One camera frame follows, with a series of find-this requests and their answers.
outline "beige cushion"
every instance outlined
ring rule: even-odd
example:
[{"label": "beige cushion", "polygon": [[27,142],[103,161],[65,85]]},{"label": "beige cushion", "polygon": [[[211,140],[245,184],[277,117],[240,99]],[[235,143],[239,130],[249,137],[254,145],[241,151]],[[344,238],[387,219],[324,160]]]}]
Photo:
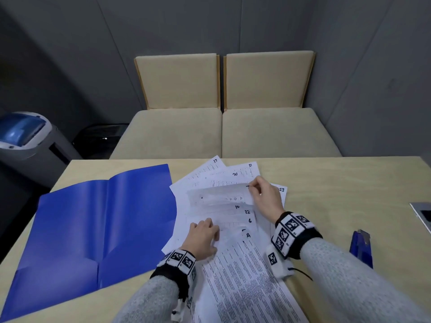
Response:
[{"label": "beige cushion", "polygon": [[222,150],[218,108],[139,111],[111,159],[211,158]]},{"label": "beige cushion", "polygon": [[135,59],[148,109],[217,108],[217,55],[139,56]]},{"label": "beige cushion", "polygon": [[228,54],[227,109],[302,107],[313,51]]},{"label": "beige cushion", "polygon": [[311,108],[227,110],[223,157],[337,157],[340,151]]}]

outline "forearm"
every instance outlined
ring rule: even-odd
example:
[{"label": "forearm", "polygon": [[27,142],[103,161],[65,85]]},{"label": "forearm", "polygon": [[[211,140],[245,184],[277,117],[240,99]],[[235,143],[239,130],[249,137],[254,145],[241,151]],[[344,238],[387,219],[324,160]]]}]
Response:
[{"label": "forearm", "polygon": [[350,322],[431,322],[409,297],[337,246],[314,238],[300,256],[337,316]]},{"label": "forearm", "polygon": [[113,322],[171,322],[171,312],[177,302],[177,284],[163,276],[153,277],[122,307]]}]

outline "black cable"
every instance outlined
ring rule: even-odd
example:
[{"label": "black cable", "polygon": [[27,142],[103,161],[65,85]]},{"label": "black cable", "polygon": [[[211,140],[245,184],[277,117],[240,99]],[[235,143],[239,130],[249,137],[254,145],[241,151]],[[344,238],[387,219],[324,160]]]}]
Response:
[{"label": "black cable", "polygon": [[305,275],[307,278],[309,278],[311,281],[313,281],[313,279],[307,273],[305,273],[299,269],[295,269],[294,267],[289,267],[288,270],[289,271],[295,270],[295,271],[301,272],[303,275]]}]

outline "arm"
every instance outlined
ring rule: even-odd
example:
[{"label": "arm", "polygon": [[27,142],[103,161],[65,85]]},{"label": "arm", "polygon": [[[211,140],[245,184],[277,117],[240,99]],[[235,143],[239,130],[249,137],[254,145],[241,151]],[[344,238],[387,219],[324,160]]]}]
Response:
[{"label": "arm", "polygon": [[149,281],[128,300],[113,323],[180,321],[185,303],[193,294],[195,262],[217,252],[211,243],[219,239],[219,230],[210,218],[192,223],[180,249],[160,261]]},{"label": "arm", "polygon": [[[252,181],[249,188],[256,206],[270,222],[287,217],[278,188],[262,177]],[[278,251],[273,245],[269,248]],[[431,322],[408,296],[350,253],[323,240],[314,228],[297,235],[286,254],[278,252],[277,256],[287,255],[305,262],[340,322]]]}]

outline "blue folder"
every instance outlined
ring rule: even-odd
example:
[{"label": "blue folder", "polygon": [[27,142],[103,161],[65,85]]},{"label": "blue folder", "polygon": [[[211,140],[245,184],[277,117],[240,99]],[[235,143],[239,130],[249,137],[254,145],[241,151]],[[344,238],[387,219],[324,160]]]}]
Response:
[{"label": "blue folder", "polygon": [[175,223],[171,183],[163,164],[43,195],[0,322],[155,269]]}]

